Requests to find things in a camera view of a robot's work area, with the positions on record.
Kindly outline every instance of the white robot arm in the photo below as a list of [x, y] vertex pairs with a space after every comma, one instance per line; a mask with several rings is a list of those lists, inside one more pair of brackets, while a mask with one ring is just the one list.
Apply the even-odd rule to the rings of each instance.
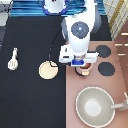
[[68, 45], [61, 46], [59, 62], [71, 62], [71, 66], [75, 67], [82, 67], [86, 63], [96, 62], [98, 53], [87, 52], [90, 33], [92, 30], [95, 31], [96, 5], [94, 0], [86, 0], [86, 12], [65, 17], [62, 21], [62, 34]]

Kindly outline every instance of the black tabletop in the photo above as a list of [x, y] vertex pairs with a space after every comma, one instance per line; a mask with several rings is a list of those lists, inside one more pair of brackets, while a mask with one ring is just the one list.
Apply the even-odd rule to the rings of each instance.
[[[64, 17], [13, 17], [6, 25], [0, 51], [0, 128], [66, 128], [66, 68], [59, 67], [52, 80], [39, 76], [41, 63], [48, 60], [49, 48], [61, 29]], [[51, 60], [59, 61], [65, 40], [60, 33]], [[19, 67], [7, 68], [14, 47]]]

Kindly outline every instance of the bowl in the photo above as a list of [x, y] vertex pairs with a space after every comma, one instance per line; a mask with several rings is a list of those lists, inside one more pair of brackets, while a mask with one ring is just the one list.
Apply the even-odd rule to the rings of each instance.
[[112, 97], [99, 87], [87, 87], [76, 98], [76, 112], [79, 118], [93, 128], [105, 127], [115, 116]]

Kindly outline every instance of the spoon handle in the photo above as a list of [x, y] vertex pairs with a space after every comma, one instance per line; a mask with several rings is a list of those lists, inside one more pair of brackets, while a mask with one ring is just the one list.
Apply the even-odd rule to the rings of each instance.
[[17, 48], [14, 48], [12, 59], [16, 59], [16, 57], [17, 57], [17, 51], [18, 51], [18, 49]]

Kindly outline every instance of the round wooden plate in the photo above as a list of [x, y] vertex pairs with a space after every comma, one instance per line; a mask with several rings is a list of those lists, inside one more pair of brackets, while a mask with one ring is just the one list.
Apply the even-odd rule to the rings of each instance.
[[39, 67], [39, 75], [44, 79], [53, 79], [58, 73], [58, 67], [51, 67], [49, 61], [42, 63]]

